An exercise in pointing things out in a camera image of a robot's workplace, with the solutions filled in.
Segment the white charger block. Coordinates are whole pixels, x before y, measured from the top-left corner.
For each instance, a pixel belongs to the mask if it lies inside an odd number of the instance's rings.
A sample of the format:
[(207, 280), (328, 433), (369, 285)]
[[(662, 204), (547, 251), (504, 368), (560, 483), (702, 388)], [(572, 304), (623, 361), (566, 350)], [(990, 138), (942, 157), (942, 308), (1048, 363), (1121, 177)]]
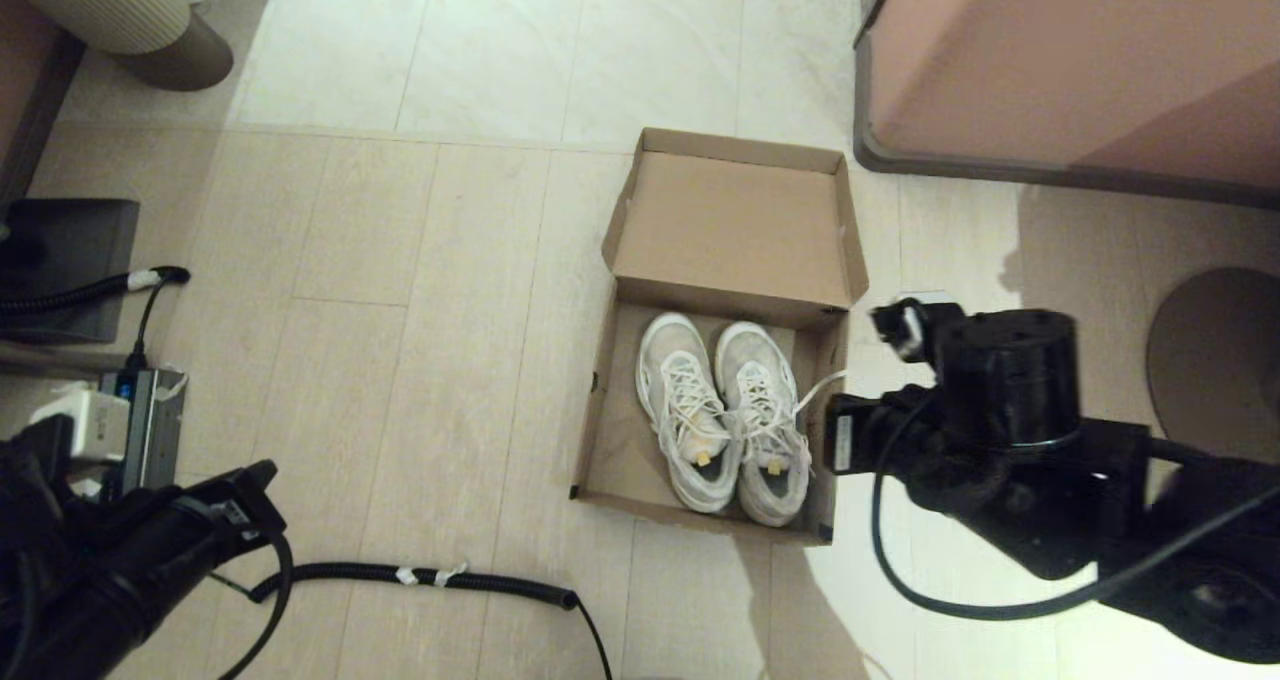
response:
[(72, 421), (70, 457), (119, 464), (125, 458), (131, 402), (73, 383), (54, 391), (55, 398), (36, 409), (29, 424), (64, 416)]

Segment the beige ribbed bin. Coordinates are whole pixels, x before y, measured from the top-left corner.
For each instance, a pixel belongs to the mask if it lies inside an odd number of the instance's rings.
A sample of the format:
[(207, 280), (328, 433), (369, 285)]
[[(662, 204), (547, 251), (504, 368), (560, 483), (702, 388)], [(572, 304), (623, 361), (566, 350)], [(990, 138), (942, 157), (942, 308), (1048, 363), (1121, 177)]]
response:
[(146, 86), (197, 92), (227, 79), (229, 44), (189, 0), (26, 0)]

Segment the brown cardboard shoe box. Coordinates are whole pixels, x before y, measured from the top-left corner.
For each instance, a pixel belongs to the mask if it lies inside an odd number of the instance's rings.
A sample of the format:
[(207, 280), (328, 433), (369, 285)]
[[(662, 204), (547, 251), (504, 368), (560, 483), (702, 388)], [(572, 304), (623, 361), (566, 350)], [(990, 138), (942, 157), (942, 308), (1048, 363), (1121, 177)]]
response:
[[(571, 498), (699, 531), (829, 546), (837, 482), (823, 465), (826, 405), (841, 392), (850, 312), (868, 288), (844, 152), (646, 128), (602, 257), (611, 292)], [(699, 514), (677, 497), (635, 385), (643, 334), (668, 311), (713, 343), (736, 321), (782, 342), (809, 398), (797, 425), (815, 465), (787, 525), (754, 522), (737, 503)]]

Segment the pink cabinet dark base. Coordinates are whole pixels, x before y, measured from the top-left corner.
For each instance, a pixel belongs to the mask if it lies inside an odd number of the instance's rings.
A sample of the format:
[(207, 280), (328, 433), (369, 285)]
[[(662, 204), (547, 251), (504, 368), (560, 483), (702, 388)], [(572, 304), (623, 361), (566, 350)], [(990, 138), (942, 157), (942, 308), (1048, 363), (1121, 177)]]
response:
[(1280, 0), (872, 0), (872, 172), (1280, 211)]

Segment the dark grey metal plate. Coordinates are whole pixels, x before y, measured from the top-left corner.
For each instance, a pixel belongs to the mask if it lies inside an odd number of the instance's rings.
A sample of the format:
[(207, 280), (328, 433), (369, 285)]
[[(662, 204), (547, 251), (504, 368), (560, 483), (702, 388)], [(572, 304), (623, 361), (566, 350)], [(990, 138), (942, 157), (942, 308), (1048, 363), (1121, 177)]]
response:
[[(140, 205), (132, 200), (27, 198), (12, 204), (0, 241), (0, 300), (45, 297), (131, 269)], [(0, 318), (0, 339), (28, 346), (111, 344), (120, 296)]]

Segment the white lace-up sneaker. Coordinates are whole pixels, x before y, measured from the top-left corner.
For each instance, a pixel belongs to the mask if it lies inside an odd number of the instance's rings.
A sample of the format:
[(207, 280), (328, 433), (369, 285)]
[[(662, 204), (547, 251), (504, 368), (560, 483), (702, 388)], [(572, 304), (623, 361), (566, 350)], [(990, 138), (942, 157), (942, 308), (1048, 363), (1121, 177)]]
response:
[(799, 420), (819, 392), (847, 374), (832, 373), (800, 396), (790, 361), (764, 327), (739, 321), (719, 334), (713, 375), (731, 439), (741, 446), (736, 496), (751, 521), (783, 528), (801, 514), (813, 456)]
[(735, 494), (742, 442), (730, 430), (710, 357), (689, 318), (667, 312), (649, 323), (635, 385), (677, 498), (698, 514), (722, 512)]

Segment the round brown floor base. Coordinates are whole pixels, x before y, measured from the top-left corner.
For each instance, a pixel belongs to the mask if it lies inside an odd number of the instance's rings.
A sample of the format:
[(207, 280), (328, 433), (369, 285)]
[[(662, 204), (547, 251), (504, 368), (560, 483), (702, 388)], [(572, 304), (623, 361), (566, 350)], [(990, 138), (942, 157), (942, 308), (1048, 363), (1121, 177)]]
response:
[(1280, 465), (1280, 277), (1216, 266), (1185, 279), (1155, 315), (1146, 371), (1170, 441)]

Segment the grey power adapter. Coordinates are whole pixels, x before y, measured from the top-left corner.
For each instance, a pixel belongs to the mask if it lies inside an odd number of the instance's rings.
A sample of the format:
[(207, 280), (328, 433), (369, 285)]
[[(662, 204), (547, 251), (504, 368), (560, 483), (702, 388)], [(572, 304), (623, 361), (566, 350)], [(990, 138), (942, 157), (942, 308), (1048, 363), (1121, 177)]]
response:
[(100, 391), (129, 403), (125, 455), (109, 473), (115, 497), (174, 483), (188, 380), (169, 368), (101, 376)]

